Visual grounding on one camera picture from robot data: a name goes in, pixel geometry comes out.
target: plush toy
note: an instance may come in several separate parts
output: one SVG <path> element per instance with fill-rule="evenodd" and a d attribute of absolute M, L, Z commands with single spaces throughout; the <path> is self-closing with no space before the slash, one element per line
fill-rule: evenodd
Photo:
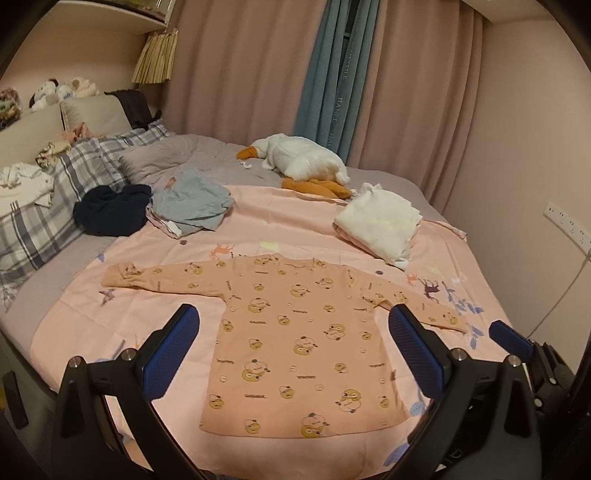
<path fill-rule="evenodd" d="M 60 85 L 56 79 L 49 79 L 31 97 L 29 108 L 33 112 L 37 112 L 54 103 L 63 102 L 72 96 L 73 89 L 70 85 Z"/>
<path fill-rule="evenodd" d="M 100 91 L 97 88 L 96 84 L 82 77 L 76 77 L 75 79 L 73 79 L 70 82 L 70 86 L 72 87 L 74 97 L 76 98 L 100 95 Z"/>
<path fill-rule="evenodd" d="M 292 178 L 285 177 L 281 182 L 281 187 L 300 193 L 312 193 L 329 199 L 346 200 L 353 195 L 348 188 L 330 180 L 295 181 Z"/>
<path fill-rule="evenodd" d="M 256 140 L 236 155 L 239 160 L 252 157 L 264 158 L 263 168 L 276 168 L 295 181 L 318 179 L 333 180 L 341 185 L 349 183 L 347 167 L 340 157 L 308 138 L 275 134 Z"/>

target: plaid pillow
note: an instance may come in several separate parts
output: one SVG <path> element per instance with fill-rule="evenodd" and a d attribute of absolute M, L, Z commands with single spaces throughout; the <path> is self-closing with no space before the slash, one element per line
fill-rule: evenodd
<path fill-rule="evenodd" d="M 99 185 L 123 188 L 125 179 L 117 168 L 120 152 L 170 135 L 158 121 L 147 131 L 78 142 L 49 171 L 54 177 L 52 207 L 30 205 L 0 219 L 0 301 L 5 309 L 35 270 L 82 234 L 72 218 L 74 204 Z"/>

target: blue gripper pad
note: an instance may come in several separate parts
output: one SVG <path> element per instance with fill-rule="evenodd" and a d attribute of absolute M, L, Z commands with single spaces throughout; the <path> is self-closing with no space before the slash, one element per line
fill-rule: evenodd
<path fill-rule="evenodd" d="M 390 310 L 388 327 L 423 394 L 440 401 L 452 372 L 448 348 L 436 333 L 422 327 L 406 305 Z"/>
<path fill-rule="evenodd" d="M 199 332 L 199 312 L 183 304 L 162 330 L 154 332 L 139 351 L 141 385 L 148 401 L 166 393 Z"/>
<path fill-rule="evenodd" d="M 511 355 L 516 355 L 522 362 L 531 362 L 534 357 L 534 344 L 514 331 L 506 323 L 496 320 L 488 329 L 489 336 Z"/>

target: shirt sleeve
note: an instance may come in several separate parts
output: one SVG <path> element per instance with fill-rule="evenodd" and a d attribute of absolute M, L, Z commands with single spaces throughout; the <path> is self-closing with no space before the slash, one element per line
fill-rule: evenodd
<path fill-rule="evenodd" d="M 466 319 L 457 311 L 375 275 L 349 268 L 349 285 L 358 297 L 374 308 L 380 305 L 389 310 L 404 303 L 421 323 L 462 333 L 468 331 Z"/>
<path fill-rule="evenodd" d="M 231 290 L 233 259 L 137 268 L 132 262 L 111 265 L 104 287 L 137 287 L 162 293 L 191 293 L 225 299 Z"/>

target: pink curtain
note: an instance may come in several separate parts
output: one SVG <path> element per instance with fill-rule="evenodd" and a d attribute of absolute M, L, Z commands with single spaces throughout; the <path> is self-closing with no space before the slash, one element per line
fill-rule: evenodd
<path fill-rule="evenodd" d="M 291 134 L 326 0 L 186 0 L 163 115 L 178 133 L 249 145 Z"/>
<path fill-rule="evenodd" d="M 382 0 L 348 165 L 418 185 L 443 211 L 476 102 L 482 16 L 460 0 Z"/>

